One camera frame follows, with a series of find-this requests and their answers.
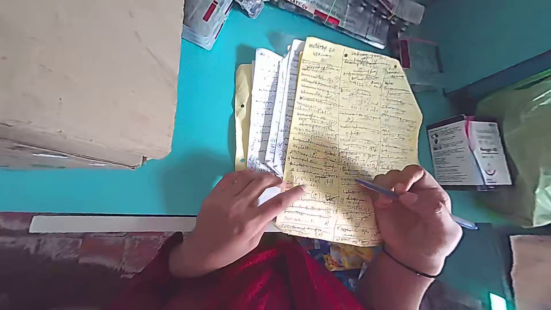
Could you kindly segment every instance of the cardboard box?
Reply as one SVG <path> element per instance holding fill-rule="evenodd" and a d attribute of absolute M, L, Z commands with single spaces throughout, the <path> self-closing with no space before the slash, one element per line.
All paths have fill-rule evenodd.
<path fill-rule="evenodd" d="M 498 123 L 459 115 L 427 126 L 434 175 L 445 189 L 512 185 Z"/>
<path fill-rule="evenodd" d="M 182 19 L 183 0 L 0 0 L 0 167 L 165 157 Z"/>

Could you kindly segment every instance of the black wristband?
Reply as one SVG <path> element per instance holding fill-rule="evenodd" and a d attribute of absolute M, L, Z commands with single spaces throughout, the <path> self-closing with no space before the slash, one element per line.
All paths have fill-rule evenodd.
<path fill-rule="evenodd" d="M 397 260 L 396 258 L 394 258 L 394 256 L 390 255 L 390 253 L 385 249 L 385 245 L 384 245 L 384 244 L 382 245 L 382 251 L 385 252 L 385 254 L 386 254 L 388 257 L 390 257 L 393 261 L 397 262 L 398 265 L 400 265 L 400 266 L 406 268 L 407 270 L 409 270 L 409 271 L 411 271 L 411 272 L 417 274 L 418 276 L 423 276 L 423 277 L 427 277 L 427 278 L 429 278 L 429 279 L 434 279 L 434 278 L 436 278 L 436 277 L 438 277 L 439 275 L 442 274 L 442 271 L 441 271 L 441 272 L 438 273 L 437 275 L 434 275 L 434 276 L 433 276 L 433 275 L 429 275 L 429 274 L 426 274 L 426 273 L 424 273 L 424 272 L 417 271 L 417 270 L 411 268 L 410 266 L 408 266 L 408 265 L 402 263 L 401 261 Z"/>

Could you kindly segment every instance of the wrist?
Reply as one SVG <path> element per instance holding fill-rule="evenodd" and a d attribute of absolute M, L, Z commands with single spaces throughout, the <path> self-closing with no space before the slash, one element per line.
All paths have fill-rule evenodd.
<path fill-rule="evenodd" d="M 197 277 L 209 273 L 205 269 L 201 248 L 195 246 L 193 235 L 172 250 L 169 256 L 169 268 L 177 277 Z"/>
<path fill-rule="evenodd" d="M 408 266 L 416 272 L 421 272 L 427 275 L 438 275 L 444 268 L 445 257 L 438 255 L 424 255 L 422 253 L 405 254 L 385 245 L 385 251 L 382 255 L 391 255 L 400 263 Z"/>

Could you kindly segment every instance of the brick wall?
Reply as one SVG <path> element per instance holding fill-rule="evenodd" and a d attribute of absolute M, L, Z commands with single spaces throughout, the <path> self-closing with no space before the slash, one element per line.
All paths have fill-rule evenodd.
<path fill-rule="evenodd" d="M 28 233 L 34 215 L 0 213 L 0 309 L 100 306 L 173 234 Z"/>

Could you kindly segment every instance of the white strip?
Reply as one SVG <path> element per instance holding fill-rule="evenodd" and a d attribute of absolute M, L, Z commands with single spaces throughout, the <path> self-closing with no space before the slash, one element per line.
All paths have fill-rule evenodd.
<path fill-rule="evenodd" d="M 33 156 L 40 156 L 40 157 L 54 157 L 54 158 L 69 158 L 68 156 L 64 155 L 51 155 L 51 154 L 33 154 Z"/>
<path fill-rule="evenodd" d="M 30 233 L 84 232 L 188 232 L 195 228 L 196 217 L 164 216 L 45 216 L 37 215 Z M 274 222 L 265 232 L 279 232 Z"/>

